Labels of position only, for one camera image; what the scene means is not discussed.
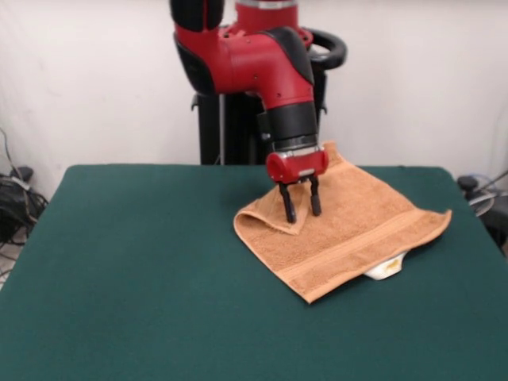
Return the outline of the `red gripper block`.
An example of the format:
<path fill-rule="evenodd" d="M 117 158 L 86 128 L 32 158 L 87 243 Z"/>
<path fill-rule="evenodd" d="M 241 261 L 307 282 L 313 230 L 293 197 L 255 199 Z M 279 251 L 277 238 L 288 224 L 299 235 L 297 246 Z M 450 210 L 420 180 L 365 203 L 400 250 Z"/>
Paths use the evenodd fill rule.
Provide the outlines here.
<path fill-rule="evenodd" d="M 314 216 L 321 215 L 321 201 L 316 176 L 324 174 L 329 166 L 325 148 L 316 145 L 285 152 L 272 152 L 267 156 L 267 173 L 274 183 L 279 184 L 288 223 L 295 223 L 296 213 L 287 184 L 298 183 L 310 176 L 310 205 Z"/>

